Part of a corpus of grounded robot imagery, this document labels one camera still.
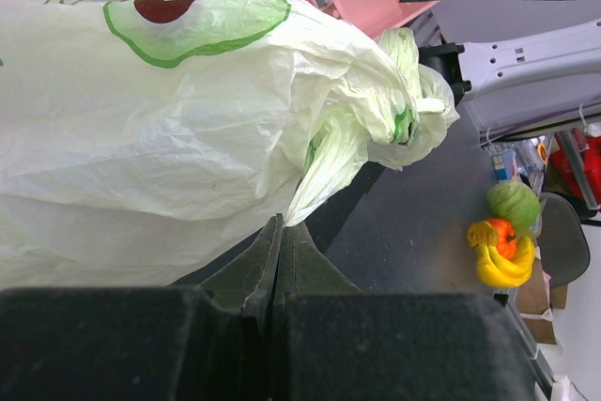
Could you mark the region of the green avocado print plastic bag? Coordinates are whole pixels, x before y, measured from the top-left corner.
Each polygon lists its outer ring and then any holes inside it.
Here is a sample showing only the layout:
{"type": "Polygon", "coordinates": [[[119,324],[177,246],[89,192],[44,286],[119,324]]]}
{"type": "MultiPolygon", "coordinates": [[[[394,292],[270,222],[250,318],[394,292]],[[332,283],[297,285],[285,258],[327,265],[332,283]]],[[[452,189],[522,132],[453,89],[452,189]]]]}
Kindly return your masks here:
{"type": "Polygon", "coordinates": [[[1,285],[168,285],[458,118],[407,28],[306,0],[1,0],[1,285]]]}

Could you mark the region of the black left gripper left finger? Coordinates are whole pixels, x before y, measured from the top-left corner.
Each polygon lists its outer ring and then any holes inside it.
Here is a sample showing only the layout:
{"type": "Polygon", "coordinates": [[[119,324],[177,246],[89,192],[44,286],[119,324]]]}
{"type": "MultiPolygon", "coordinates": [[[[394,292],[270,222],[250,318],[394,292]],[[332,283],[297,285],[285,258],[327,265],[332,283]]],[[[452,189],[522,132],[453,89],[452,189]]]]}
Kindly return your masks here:
{"type": "Polygon", "coordinates": [[[265,316],[273,288],[284,232],[282,214],[271,217],[253,243],[201,284],[222,309],[242,316],[265,316]]]}

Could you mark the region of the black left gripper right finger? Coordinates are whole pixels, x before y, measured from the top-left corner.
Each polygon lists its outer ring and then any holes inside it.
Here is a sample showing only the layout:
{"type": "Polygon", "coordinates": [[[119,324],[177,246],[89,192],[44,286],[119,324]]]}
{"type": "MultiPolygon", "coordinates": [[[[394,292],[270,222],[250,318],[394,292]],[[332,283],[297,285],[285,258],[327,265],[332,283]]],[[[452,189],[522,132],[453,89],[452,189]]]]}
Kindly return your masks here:
{"type": "Polygon", "coordinates": [[[362,291],[316,247],[304,223],[284,229],[276,273],[274,307],[291,295],[355,295],[362,291]]]}

